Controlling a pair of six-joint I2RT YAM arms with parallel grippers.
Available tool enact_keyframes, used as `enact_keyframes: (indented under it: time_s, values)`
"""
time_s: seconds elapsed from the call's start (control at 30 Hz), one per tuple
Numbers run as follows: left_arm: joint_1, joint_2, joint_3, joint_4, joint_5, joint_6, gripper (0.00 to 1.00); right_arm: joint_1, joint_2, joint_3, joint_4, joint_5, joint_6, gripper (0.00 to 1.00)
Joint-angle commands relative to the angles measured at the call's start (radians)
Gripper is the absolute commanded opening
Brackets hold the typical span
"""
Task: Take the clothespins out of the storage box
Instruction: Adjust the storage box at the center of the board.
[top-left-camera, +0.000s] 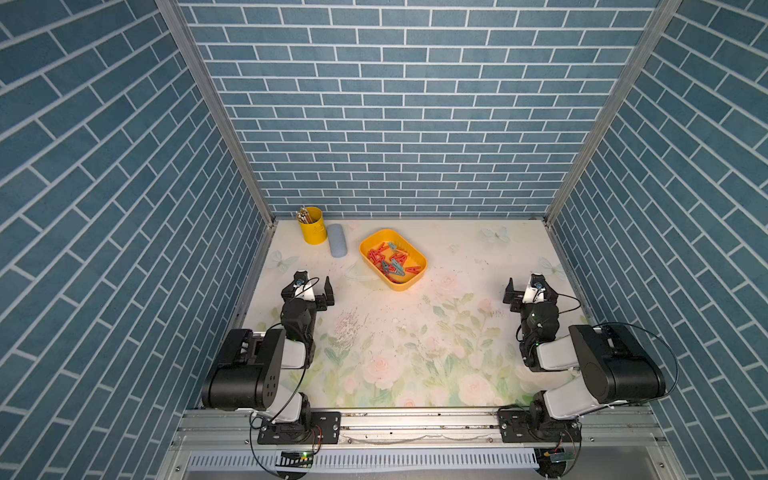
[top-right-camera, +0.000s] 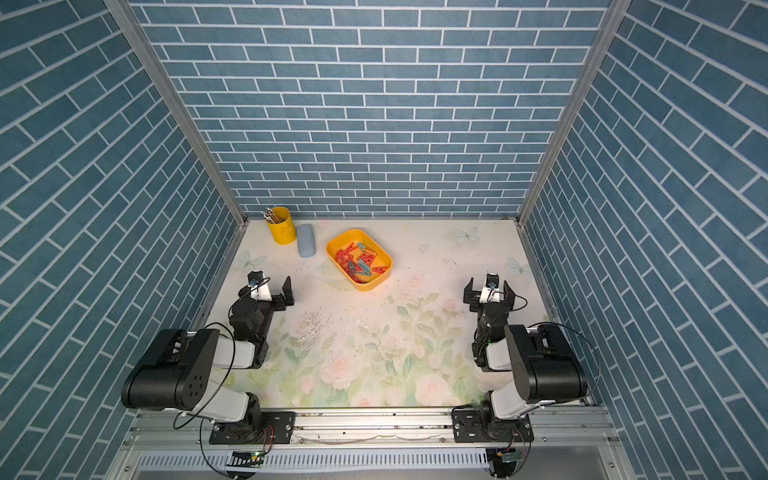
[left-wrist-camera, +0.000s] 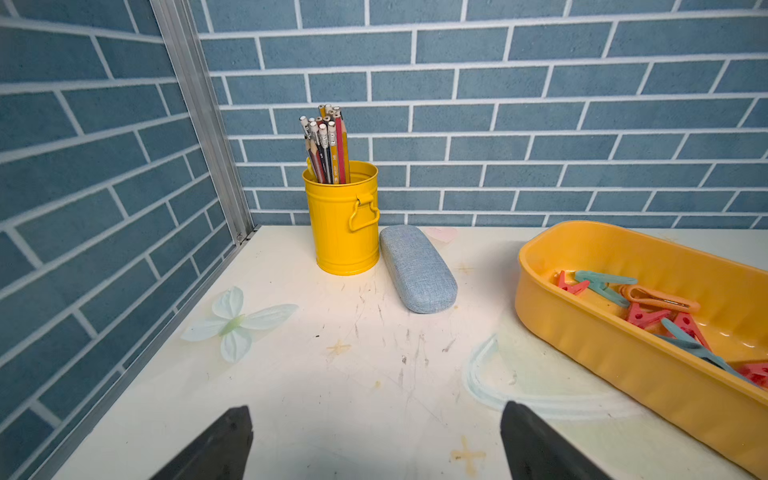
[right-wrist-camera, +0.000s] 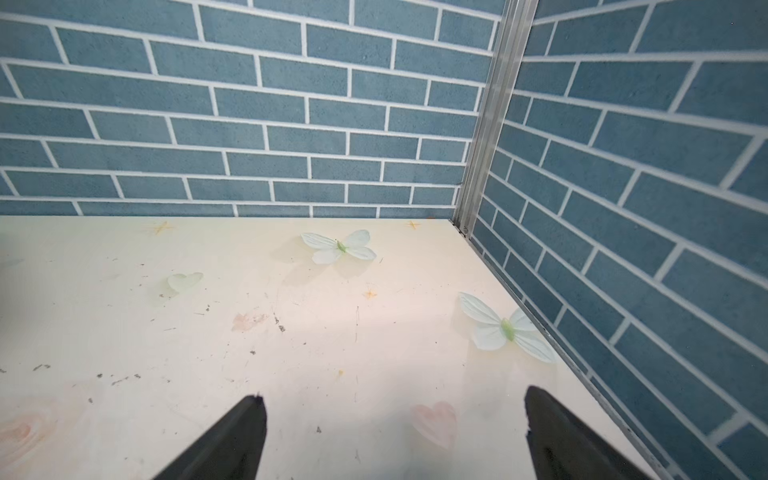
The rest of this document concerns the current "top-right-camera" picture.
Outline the yellow plastic storage box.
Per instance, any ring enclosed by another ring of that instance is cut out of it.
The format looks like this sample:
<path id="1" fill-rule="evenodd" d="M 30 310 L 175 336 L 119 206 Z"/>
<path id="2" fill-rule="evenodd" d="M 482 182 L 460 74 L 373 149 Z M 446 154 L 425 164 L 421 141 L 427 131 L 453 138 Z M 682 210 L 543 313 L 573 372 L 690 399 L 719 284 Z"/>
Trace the yellow plastic storage box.
<path id="1" fill-rule="evenodd" d="M 392 257 L 368 233 L 361 229 L 347 230 L 326 245 L 332 264 L 352 286 L 369 292 L 392 273 Z"/>

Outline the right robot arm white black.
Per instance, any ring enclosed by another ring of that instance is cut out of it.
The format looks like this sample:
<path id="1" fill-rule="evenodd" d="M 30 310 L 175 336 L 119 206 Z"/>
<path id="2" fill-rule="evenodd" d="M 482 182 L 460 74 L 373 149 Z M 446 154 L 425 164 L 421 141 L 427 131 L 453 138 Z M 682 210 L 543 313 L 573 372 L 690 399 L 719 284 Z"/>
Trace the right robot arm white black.
<path id="1" fill-rule="evenodd" d="M 493 273 L 486 276 L 481 289 L 468 282 L 463 290 L 463 303 L 477 314 L 471 344 L 475 365 L 484 373 L 509 373 L 512 380 L 486 392 L 477 406 L 452 409 L 457 443 L 527 446 L 534 439 L 529 421 L 532 412 L 590 395 L 587 374 L 563 333 L 563 325 L 510 322 L 521 299 Z"/>

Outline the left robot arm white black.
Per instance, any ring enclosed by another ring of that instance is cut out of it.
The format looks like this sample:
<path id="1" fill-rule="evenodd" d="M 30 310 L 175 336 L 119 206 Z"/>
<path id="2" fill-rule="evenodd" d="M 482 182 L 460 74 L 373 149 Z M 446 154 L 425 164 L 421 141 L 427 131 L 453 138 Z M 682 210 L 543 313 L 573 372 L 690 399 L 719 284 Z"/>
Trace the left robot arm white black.
<path id="1" fill-rule="evenodd" d="M 263 272 L 249 272 L 226 323 L 212 322 L 197 331 L 159 331 L 126 378 L 122 404 L 209 420 L 212 445 L 289 444 L 294 412 L 264 412 L 256 394 L 231 390 L 222 380 L 211 378 L 217 368 L 230 375 L 264 365 L 274 314 L 295 304 L 290 278 L 276 293 L 270 291 L 269 282 Z"/>

